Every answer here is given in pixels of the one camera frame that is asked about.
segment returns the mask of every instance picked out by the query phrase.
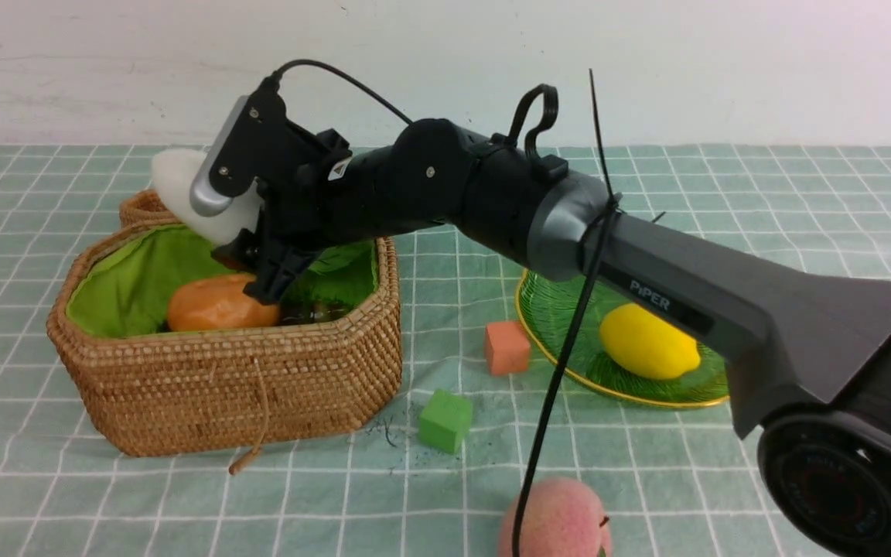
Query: orange foam cube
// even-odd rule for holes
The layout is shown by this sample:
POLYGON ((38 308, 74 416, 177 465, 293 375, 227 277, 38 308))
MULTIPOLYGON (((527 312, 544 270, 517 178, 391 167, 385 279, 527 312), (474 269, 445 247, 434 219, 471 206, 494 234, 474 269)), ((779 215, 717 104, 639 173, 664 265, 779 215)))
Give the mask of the orange foam cube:
POLYGON ((497 321, 487 324, 483 352, 492 376, 527 371, 531 342, 518 321, 497 321))

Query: yellow lemon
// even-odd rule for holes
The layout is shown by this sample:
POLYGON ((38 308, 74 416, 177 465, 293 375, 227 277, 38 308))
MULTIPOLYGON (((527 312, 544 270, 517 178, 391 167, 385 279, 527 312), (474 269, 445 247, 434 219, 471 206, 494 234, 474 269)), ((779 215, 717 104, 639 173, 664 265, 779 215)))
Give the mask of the yellow lemon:
POLYGON ((643 378, 673 380, 700 367, 696 339, 636 303, 604 317, 600 341, 612 360, 643 378))

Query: green basket lining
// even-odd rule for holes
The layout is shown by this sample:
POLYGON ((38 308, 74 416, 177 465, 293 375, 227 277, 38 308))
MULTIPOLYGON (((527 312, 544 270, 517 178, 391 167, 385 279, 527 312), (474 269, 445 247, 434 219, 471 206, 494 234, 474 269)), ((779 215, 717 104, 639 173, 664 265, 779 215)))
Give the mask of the green basket lining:
MULTIPOLYGON (((180 286, 234 273, 211 257, 212 249, 212 243, 187 226, 152 228, 93 265, 72 293, 67 317, 96 338, 156 334, 180 286)), ((367 250, 355 244, 328 254, 317 268, 298 278, 283 303, 327 302, 354 308, 375 292, 374 242, 367 242, 367 250), (336 260, 342 261, 333 265, 336 260)))

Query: green checkered tablecloth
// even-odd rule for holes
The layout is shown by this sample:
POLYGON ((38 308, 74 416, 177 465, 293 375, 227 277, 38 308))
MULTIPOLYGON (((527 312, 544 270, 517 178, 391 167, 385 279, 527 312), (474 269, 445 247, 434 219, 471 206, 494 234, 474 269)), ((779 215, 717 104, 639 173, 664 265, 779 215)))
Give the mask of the green checkered tablecloth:
MULTIPOLYGON (((90 421, 43 324, 72 258, 149 185, 154 145, 0 145, 0 556, 487 557, 517 496, 551 365, 487 373, 483 326, 520 269, 452 228, 397 237, 405 381, 349 436, 123 457, 90 421), (474 404, 457 456, 418 444, 436 388, 474 404)), ((597 174, 593 149, 559 149, 597 174)), ((795 268, 891 279, 891 147, 636 145, 607 151, 625 209, 795 268)), ((541 475, 591 484, 618 557, 827 555, 765 494, 725 406, 624 408, 565 382, 541 475)))

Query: pink peach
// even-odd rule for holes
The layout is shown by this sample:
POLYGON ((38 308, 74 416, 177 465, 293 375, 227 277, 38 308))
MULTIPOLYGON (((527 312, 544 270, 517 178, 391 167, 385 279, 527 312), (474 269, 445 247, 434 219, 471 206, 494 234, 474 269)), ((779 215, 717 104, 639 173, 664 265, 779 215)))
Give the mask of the pink peach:
MULTIPOLYGON (((512 557, 517 498, 501 522, 498 556, 512 557)), ((611 557, 611 526, 604 504, 587 484, 548 478, 531 486, 521 528, 521 557, 611 557)))

